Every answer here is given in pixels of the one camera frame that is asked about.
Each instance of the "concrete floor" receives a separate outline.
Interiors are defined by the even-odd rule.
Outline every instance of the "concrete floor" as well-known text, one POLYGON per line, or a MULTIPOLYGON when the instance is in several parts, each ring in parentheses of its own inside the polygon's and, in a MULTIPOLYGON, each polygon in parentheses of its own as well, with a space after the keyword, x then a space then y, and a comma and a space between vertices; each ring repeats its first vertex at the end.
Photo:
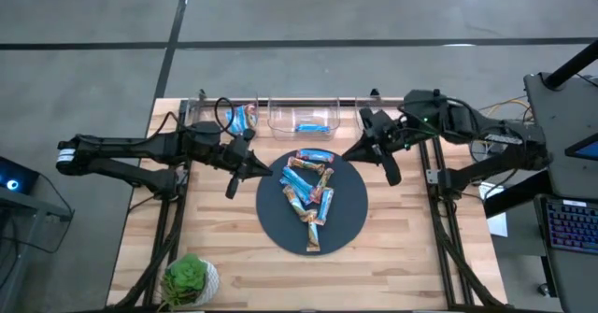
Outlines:
MULTIPOLYGON (((3 0, 0 43, 165 42, 177 5, 3 0)), ((598 0, 188 0, 179 40, 595 36, 597 9, 598 0)), ((165 96, 194 96, 201 88, 236 97, 441 88, 483 107, 523 94, 525 74, 550 71, 583 47, 178 50, 165 96)), ((0 155, 44 172, 77 210, 62 248, 36 255, 20 311, 103 306, 131 188, 58 174, 56 144, 76 133, 145 134, 163 58, 163 50, 0 51, 0 155)), ((49 192, 38 195, 56 201, 49 192)), ((497 254, 509 303, 559 309, 534 292, 543 281, 539 259, 497 254)))

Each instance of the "clear plastic bin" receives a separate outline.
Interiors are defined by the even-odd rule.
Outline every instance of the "clear plastic bin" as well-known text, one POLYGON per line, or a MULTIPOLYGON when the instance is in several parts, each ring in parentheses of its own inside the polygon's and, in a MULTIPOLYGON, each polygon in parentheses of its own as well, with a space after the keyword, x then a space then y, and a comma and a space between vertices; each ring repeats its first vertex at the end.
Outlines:
POLYGON ((297 100, 268 99, 268 126, 277 140, 330 140, 340 125, 338 98, 297 100), (326 131, 297 132, 297 126, 324 126, 326 131))
MULTIPOLYGON (((207 98, 206 94, 201 91, 198 97, 190 98, 187 102, 187 110, 185 115, 185 125, 191 125, 198 121, 215 121, 216 115, 214 106, 216 105, 218 98, 207 98)), ((231 103, 235 108, 246 105, 255 106, 255 126, 251 127, 258 134, 257 125, 259 122, 259 102, 258 96, 255 98, 230 98, 231 103)), ((221 101, 218 106, 218 119, 222 123, 222 126, 226 126, 229 122, 227 119, 227 113, 230 113, 231 107, 226 101, 221 101)))
POLYGON ((372 109, 373 113, 384 109, 384 111, 391 117, 391 119, 397 119, 401 116, 401 111, 397 109, 399 104, 403 102, 402 98, 383 98, 380 96, 371 96, 367 98, 357 97, 355 98, 355 136, 361 137, 363 133, 363 122, 362 117, 359 115, 359 110, 364 107, 372 109))

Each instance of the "wooden tabletop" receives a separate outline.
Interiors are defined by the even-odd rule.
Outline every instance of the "wooden tabletop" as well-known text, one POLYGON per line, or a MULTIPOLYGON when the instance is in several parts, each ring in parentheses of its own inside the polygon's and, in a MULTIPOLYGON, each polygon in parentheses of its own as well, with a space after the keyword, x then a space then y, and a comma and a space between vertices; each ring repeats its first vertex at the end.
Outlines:
MULTIPOLYGON (((177 113, 179 103, 179 99, 156 101, 149 134, 166 112, 177 113)), ((266 164, 293 149, 323 148, 341 154, 360 133, 352 107, 341 107, 341 123, 335 138, 317 143, 276 140, 267 125, 266 114, 265 108, 261 108, 258 137, 251 142, 257 157, 266 164)), ((175 126, 170 121, 164 132, 173 131, 175 126)), ((227 135, 222 137, 223 142, 229 139, 227 135)), ((466 146, 446 142, 442 146, 448 167, 471 163, 466 146)), ((265 234, 255 209, 258 178, 240 183, 235 199, 229 200, 224 191, 230 174, 193 163, 178 254, 197 253, 216 265, 221 278, 215 298, 201 308, 446 308, 419 152, 402 150, 394 157, 403 176, 401 184, 394 187, 388 185, 381 167, 352 163, 367 187, 369 208, 365 225, 347 246, 320 257, 294 255, 279 248, 265 234)), ((160 167, 147 160, 141 166, 160 167)), ((148 196, 150 193, 145 188, 136 190, 131 205, 148 196)), ((342 200, 335 200, 335 206, 342 206, 342 200)), ((459 200, 458 206, 465 258, 491 293, 505 302, 483 206, 472 197, 459 200)), ((148 265, 159 212, 160 203, 150 201, 129 215, 108 304, 118 302, 148 265)), ((451 274, 458 303, 462 303, 454 264, 451 274)))

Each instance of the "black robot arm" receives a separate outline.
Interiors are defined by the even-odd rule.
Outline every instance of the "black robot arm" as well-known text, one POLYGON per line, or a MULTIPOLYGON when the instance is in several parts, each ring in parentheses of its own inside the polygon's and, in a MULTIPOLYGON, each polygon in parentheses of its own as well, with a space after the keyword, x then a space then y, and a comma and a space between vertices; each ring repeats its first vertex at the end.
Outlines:
POLYGON ((549 162, 544 135, 538 126, 487 118, 439 90, 413 90, 398 108, 403 112, 398 120, 391 119, 383 110, 373 113, 367 107, 361 109, 362 137, 343 154, 348 161, 382 164, 391 185, 401 181, 392 154, 435 136, 453 144, 473 140, 506 144, 501 154, 463 169, 427 172, 430 182, 439 184, 441 190, 455 192, 452 196, 459 196, 471 181, 514 168, 539 170, 549 162))
POLYGON ((221 144, 221 128, 214 121, 200 121, 181 130, 155 134, 149 138, 100 138, 76 135, 58 144, 56 168, 65 175, 90 173, 122 179, 133 186, 144 185, 151 192, 172 198, 178 195, 178 177, 174 169, 150 171, 113 158, 152 159, 159 164, 177 165, 191 159, 233 174, 226 196, 233 198, 238 180, 271 176, 272 171, 257 159, 249 142, 252 130, 237 135, 229 144, 221 144))

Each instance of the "rgb keyboard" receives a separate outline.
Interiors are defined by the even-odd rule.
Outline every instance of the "rgb keyboard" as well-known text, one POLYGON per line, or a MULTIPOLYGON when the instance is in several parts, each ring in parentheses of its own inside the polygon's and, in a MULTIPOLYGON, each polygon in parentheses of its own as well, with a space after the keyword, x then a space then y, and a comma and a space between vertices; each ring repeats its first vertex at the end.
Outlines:
POLYGON ((550 245, 598 254, 598 209, 547 202, 550 245))

